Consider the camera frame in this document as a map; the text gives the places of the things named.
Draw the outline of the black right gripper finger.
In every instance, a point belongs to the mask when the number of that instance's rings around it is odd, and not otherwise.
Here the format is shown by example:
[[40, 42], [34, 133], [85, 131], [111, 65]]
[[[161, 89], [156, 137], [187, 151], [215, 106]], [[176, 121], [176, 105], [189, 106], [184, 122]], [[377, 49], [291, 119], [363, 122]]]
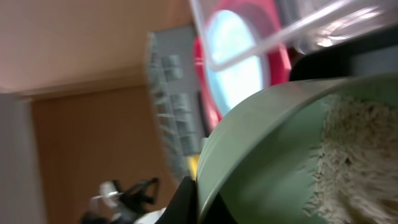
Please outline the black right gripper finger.
[[176, 193], [155, 224], [238, 224], [218, 194], [204, 219], [199, 222], [197, 184], [184, 177]]

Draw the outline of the rice and food scraps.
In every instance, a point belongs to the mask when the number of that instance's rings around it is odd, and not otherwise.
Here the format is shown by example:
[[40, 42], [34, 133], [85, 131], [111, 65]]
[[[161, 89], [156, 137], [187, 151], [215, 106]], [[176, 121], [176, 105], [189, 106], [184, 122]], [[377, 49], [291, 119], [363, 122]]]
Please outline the rice and food scraps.
[[327, 223], [397, 223], [397, 108], [348, 95], [329, 95], [323, 107], [304, 214]]

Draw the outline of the yellow plastic cup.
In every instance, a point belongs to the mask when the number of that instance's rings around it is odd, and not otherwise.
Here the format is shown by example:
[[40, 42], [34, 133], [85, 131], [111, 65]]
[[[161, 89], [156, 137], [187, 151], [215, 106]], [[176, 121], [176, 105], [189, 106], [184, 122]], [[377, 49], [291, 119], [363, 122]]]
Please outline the yellow plastic cup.
[[199, 158], [199, 155], [191, 155], [187, 157], [188, 168], [193, 179], [197, 178]]

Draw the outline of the green bowl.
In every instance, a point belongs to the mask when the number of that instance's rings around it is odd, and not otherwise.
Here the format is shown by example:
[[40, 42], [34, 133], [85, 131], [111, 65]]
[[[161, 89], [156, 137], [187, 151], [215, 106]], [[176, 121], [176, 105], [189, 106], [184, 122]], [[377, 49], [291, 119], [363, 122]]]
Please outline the green bowl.
[[323, 98], [346, 93], [397, 105], [397, 75], [302, 80], [272, 86], [235, 106], [207, 139], [197, 171], [200, 223], [321, 223], [309, 159], [320, 143]]

